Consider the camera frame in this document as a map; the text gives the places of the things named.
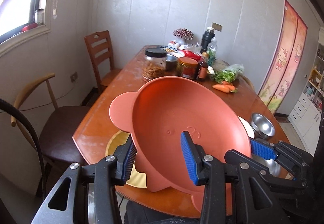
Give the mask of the small steel bowl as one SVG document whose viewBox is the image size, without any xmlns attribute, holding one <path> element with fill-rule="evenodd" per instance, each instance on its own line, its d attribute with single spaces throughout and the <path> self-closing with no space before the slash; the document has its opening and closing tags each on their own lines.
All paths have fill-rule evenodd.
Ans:
<svg viewBox="0 0 324 224">
<path fill-rule="evenodd" d="M 252 113 L 250 116 L 250 125 L 254 130 L 256 138 L 269 140 L 275 136 L 275 127 L 268 118 L 260 113 Z"/>
</svg>

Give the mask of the red plastic bear plate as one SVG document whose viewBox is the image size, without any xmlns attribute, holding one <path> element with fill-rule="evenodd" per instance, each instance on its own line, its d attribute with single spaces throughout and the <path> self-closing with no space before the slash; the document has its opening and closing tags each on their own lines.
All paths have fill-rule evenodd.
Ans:
<svg viewBox="0 0 324 224">
<path fill-rule="evenodd" d="M 199 171 L 188 171 L 195 161 L 184 135 L 219 161 L 230 150 L 247 157 L 252 153 L 249 136 L 231 107 L 186 78 L 165 76 L 122 93 L 112 101 L 109 116 L 131 135 L 137 150 L 134 166 L 146 175 L 147 189 L 171 187 L 189 194 L 197 210 L 203 207 L 204 188 L 198 185 Z"/>
</svg>

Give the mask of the large steel basin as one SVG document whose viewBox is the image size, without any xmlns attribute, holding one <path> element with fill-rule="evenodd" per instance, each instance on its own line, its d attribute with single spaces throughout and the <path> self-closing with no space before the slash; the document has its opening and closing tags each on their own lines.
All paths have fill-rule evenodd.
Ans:
<svg viewBox="0 0 324 224">
<path fill-rule="evenodd" d="M 269 169 L 270 174 L 275 177 L 279 177 L 281 173 L 281 166 L 276 161 L 274 161 L 273 159 L 266 160 L 255 154 L 252 154 L 252 159 L 266 166 Z"/>
</svg>

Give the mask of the yellow white ceramic bowl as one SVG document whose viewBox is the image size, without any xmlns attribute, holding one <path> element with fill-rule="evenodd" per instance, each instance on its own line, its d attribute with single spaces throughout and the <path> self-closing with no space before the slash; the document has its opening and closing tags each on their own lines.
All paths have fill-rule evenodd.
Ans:
<svg viewBox="0 0 324 224">
<path fill-rule="evenodd" d="M 254 130 L 252 128 L 252 126 L 242 117 L 239 117 L 239 120 L 241 121 L 241 123 L 243 124 L 245 131 L 247 132 L 248 136 L 250 138 L 255 138 L 255 133 Z"/>
</svg>

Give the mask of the white drawer cabinet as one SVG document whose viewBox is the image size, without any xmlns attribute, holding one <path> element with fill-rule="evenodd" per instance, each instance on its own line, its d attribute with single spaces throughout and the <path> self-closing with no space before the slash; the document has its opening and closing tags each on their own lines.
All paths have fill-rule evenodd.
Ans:
<svg viewBox="0 0 324 224">
<path fill-rule="evenodd" d="M 304 91 L 288 116 L 305 149 L 311 154 L 315 153 L 319 141 L 322 107 L 323 41 L 320 41 Z"/>
</svg>

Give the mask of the curved back wooden chair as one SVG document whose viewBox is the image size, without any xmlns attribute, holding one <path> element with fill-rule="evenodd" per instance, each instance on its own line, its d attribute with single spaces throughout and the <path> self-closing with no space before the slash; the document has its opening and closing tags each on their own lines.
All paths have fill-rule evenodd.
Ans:
<svg viewBox="0 0 324 224">
<path fill-rule="evenodd" d="M 45 160 L 51 164 L 68 165 L 77 162 L 80 165 L 86 165 L 87 162 L 72 137 L 83 118 L 90 111 L 90 107 L 59 107 L 49 82 L 54 77 L 55 74 L 50 73 L 27 84 L 16 97 L 14 107 L 20 108 L 39 85 L 46 83 L 54 112 L 47 119 L 39 137 L 42 154 Z"/>
</svg>

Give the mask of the carrot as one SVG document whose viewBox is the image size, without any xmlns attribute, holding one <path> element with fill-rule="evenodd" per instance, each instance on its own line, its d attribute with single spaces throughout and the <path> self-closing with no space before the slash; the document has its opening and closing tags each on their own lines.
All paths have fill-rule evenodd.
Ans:
<svg viewBox="0 0 324 224">
<path fill-rule="evenodd" d="M 229 83 L 227 81 L 223 81 L 222 85 L 228 87 L 230 92 L 236 92 L 237 91 L 237 88 L 232 83 Z"/>
<path fill-rule="evenodd" d="M 222 84 L 215 84 L 212 86 L 213 89 L 216 89 L 218 91 L 224 92 L 224 93 L 230 93 L 231 89 L 227 85 Z"/>
</svg>

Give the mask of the far wooden chair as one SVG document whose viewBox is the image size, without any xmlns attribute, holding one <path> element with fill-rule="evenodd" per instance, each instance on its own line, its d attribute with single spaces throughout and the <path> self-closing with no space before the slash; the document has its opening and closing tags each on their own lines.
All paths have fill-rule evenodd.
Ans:
<svg viewBox="0 0 324 224">
<path fill-rule="evenodd" d="M 241 75 L 239 77 L 239 81 L 243 86 L 249 86 L 252 89 L 252 91 L 255 91 L 253 83 L 246 76 Z"/>
</svg>

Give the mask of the bag of green vegetables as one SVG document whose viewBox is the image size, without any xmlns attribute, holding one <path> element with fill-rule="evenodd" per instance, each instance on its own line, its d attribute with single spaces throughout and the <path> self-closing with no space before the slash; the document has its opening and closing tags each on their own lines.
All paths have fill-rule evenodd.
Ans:
<svg viewBox="0 0 324 224">
<path fill-rule="evenodd" d="M 212 79 L 218 83 L 228 82 L 232 83 L 239 76 L 244 74 L 244 66 L 239 64 L 233 64 L 221 71 L 215 71 L 215 74 L 212 75 Z"/>
</svg>

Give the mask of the hello kitty door curtain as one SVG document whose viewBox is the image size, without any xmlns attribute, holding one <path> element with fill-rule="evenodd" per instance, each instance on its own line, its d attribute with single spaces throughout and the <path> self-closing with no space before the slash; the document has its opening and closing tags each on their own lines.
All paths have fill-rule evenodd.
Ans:
<svg viewBox="0 0 324 224">
<path fill-rule="evenodd" d="M 259 97 L 275 113 L 291 87 L 302 59 L 308 27 L 285 1 L 281 32 L 272 63 L 259 91 Z"/>
</svg>

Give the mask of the dark sauce bottle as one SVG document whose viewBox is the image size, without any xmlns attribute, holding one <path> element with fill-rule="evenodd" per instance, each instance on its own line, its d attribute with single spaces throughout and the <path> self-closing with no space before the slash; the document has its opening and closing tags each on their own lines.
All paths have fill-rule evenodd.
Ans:
<svg viewBox="0 0 324 224">
<path fill-rule="evenodd" d="M 208 70 L 208 54 L 207 52 L 203 52 L 197 66 L 195 79 L 199 81 L 205 80 L 207 77 L 207 70 Z"/>
</svg>

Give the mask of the red lidded sauce jar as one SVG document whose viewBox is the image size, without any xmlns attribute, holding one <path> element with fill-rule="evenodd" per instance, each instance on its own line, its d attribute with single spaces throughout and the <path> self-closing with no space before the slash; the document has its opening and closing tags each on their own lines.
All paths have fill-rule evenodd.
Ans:
<svg viewBox="0 0 324 224">
<path fill-rule="evenodd" d="M 195 59 L 189 57 L 178 58 L 176 69 L 177 75 L 182 78 L 193 80 L 195 78 L 197 65 L 198 62 Z"/>
</svg>

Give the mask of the steel bowl at back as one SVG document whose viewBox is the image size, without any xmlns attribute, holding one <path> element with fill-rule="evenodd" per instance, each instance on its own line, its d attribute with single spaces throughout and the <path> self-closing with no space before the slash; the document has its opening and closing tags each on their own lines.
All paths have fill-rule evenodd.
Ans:
<svg viewBox="0 0 324 224">
<path fill-rule="evenodd" d="M 172 54 L 166 54 L 166 71 L 170 72 L 176 69 L 178 58 Z"/>
</svg>

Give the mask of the low wall outlet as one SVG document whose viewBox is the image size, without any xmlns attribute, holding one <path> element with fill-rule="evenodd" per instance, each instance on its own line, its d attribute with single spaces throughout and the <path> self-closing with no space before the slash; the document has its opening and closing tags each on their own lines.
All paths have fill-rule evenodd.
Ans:
<svg viewBox="0 0 324 224">
<path fill-rule="evenodd" d="M 77 74 L 77 72 L 74 72 L 74 73 L 70 76 L 70 81 L 71 81 L 72 83 L 74 83 L 74 82 L 77 81 L 77 79 L 78 79 L 78 74 Z"/>
</svg>

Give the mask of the wall socket plate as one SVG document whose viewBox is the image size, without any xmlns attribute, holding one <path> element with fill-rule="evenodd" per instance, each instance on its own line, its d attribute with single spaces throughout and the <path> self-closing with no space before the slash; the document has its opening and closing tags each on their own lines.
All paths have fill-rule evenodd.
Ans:
<svg viewBox="0 0 324 224">
<path fill-rule="evenodd" d="M 218 24 L 218 23 L 215 23 L 213 22 L 211 27 L 215 30 L 215 31 L 219 31 L 221 32 L 222 31 L 222 25 Z"/>
</svg>

